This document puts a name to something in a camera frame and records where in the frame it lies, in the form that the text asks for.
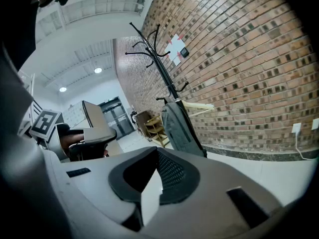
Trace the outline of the white locker cabinet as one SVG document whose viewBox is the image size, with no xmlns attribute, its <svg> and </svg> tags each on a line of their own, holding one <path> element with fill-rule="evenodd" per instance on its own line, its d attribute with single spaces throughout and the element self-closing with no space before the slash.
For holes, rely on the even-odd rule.
<svg viewBox="0 0 319 239">
<path fill-rule="evenodd" d="M 63 120 L 70 128 L 90 127 L 86 118 L 82 101 L 71 105 L 67 110 L 62 112 Z"/>
</svg>

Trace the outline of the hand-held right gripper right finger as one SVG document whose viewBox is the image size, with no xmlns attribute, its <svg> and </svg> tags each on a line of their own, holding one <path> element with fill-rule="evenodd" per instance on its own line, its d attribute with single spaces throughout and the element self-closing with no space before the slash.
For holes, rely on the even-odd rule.
<svg viewBox="0 0 319 239">
<path fill-rule="evenodd" d="M 268 190 L 232 166 L 171 149 L 159 149 L 198 170 L 199 181 L 179 203 L 162 205 L 140 234 L 153 239 L 262 239 L 282 218 Z"/>
</svg>

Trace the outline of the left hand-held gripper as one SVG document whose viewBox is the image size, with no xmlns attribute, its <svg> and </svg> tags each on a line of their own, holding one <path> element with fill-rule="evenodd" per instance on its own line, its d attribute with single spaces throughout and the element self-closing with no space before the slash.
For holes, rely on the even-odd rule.
<svg viewBox="0 0 319 239">
<path fill-rule="evenodd" d="M 52 110 L 42 110 L 29 133 L 61 162 L 103 158 L 107 143 L 117 138 L 116 130 L 110 127 L 70 128 L 64 123 L 62 113 Z M 75 135 L 84 135 L 85 142 L 73 140 Z"/>
</svg>

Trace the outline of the brown wooden cabinet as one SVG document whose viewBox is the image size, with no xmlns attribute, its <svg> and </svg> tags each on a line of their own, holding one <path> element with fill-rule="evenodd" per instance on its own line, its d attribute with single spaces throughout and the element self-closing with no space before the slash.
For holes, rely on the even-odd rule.
<svg viewBox="0 0 319 239">
<path fill-rule="evenodd" d="M 148 131 L 147 131 L 145 124 L 151 119 L 148 111 L 139 112 L 135 116 L 135 119 L 136 119 L 136 122 L 137 122 L 139 128 L 143 132 L 143 134 L 147 134 Z"/>
</svg>

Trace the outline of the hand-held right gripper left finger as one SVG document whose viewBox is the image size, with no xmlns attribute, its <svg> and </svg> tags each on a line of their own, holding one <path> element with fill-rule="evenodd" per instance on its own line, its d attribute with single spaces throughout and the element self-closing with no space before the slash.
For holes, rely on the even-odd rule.
<svg viewBox="0 0 319 239">
<path fill-rule="evenodd" d="M 140 212 L 141 193 L 125 201 L 113 190 L 119 186 L 125 193 L 134 189 L 123 178 L 126 162 L 135 163 L 156 152 L 155 147 L 107 158 L 61 163 L 52 151 L 44 151 L 44 164 L 50 186 L 65 220 L 56 218 L 68 229 L 67 239 L 158 239 L 143 234 Z"/>
</svg>

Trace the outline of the light wooden shelf cart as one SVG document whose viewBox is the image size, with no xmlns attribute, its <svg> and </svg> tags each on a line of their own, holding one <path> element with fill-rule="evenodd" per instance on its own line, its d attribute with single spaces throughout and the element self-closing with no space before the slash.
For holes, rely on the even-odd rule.
<svg viewBox="0 0 319 239">
<path fill-rule="evenodd" d="M 169 144 L 169 138 L 164 131 L 161 116 L 151 118 L 145 123 L 150 139 L 157 145 L 165 148 Z"/>
</svg>

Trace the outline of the person's dark upper body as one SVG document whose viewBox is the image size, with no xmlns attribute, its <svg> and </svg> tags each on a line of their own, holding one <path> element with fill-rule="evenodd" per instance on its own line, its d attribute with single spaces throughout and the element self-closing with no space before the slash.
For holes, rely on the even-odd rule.
<svg viewBox="0 0 319 239">
<path fill-rule="evenodd" d="M 35 51 L 35 21 L 39 7 L 53 0 L 0 0 L 0 46 L 16 70 Z"/>
</svg>

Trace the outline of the black metal coat rack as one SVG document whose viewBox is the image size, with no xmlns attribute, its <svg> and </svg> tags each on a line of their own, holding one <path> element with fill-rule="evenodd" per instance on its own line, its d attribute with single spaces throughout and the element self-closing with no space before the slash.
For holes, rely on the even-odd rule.
<svg viewBox="0 0 319 239">
<path fill-rule="evenodd" d="M 132 47 L 135 47 L 138 44 L 142 44 L 145 47 L 146 51 L 145 52 L 126 52 L 125 54 L 126 55 L 146 55 L 146 56 L 150 57 L 152 60 L 151 64 L 155 64 L 160 76 L 162 77 L 162 79 L 163 79 L 163 81 L 168 89 L 169 95 L 173 97 L 173 100 L 170 101 L 168 99 L 168 97 L 164 97 L 164 98 L 168 99 L 169 102 L 175 102 L 175 103 L 179 104 L 185 110 L 185 112 L 187 114 L 186 107 L 184 107 L 184 105 L 182 104 L 182 99 L 178 96 L 178 93 L 183 91 L 185 89 L 185 87 L 187 87 L 189 82 L 185 82 L 181 89 L 177 89 L 175 87 L 172 79 L 170 78 L 170 75 L 167 72 L 165 66 L 163 65 L 162 61 L 160 60 L 161 57 L 164 57 L 170 53 L 170 52 L 167 52 L 163 55 L 160 55 L 160 54 L 158 54 L 158 52 L 156 50 L 157 37 L 158 37 L 160 25 L 158 24 L 156 29 L 153 32 L 151 32 L 151 34 L 155 35 L 153 43 L 150 43 L 149 38 L 145 37 L 142 34 L 142 32 L 140 30 L 138 30 L 132 22 L 130 22 L 129 25 L 138 33 L 139 37 L 141 38 L 141 41 L 135 43 Z"/>
</svg>

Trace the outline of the grey backpack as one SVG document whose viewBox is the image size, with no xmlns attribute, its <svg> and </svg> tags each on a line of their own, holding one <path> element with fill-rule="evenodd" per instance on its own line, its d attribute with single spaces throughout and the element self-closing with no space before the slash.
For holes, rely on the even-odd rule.
<svg viewBox="0 0 319 239">
<path fill-rule="evenodd" d="M 161 117 L 173 149 L 206 158 L 207 151 L 200 144 L 185 110 L 166 98 L 156 100 L 164 101 Z"/>
</svg>

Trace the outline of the white paper sheet with red tape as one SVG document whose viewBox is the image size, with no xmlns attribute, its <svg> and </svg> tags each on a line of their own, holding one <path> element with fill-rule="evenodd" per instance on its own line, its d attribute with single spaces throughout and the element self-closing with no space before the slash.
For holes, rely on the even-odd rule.
<svg viewBox="0 0 319 239">
<path fill-rule="evenodd" d="M 183 48 L 186 47 L 182 38 L 183 38 L 183 35 L 175 34 L 173 38 L 169 41 L 167 47 L 164 50 L 165 53 L 170 52 L 166 56 L 170 59 L 170 61 L 172 61 L 175 64 L 175 66 L 181 63 L 180 52 L 182 51 Z"/>
</svg>

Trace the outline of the beige partition board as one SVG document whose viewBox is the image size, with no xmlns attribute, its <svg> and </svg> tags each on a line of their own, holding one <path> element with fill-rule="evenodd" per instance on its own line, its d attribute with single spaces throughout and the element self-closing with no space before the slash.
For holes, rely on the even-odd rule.
<svg viewBox="0 0 319 239">
<path fill-rule="evenodd" d="M 82 107 L 90 127 L 108 128 L 108 124 L 100 106 L 87 101 L 82 101 Z"/>
</svg>

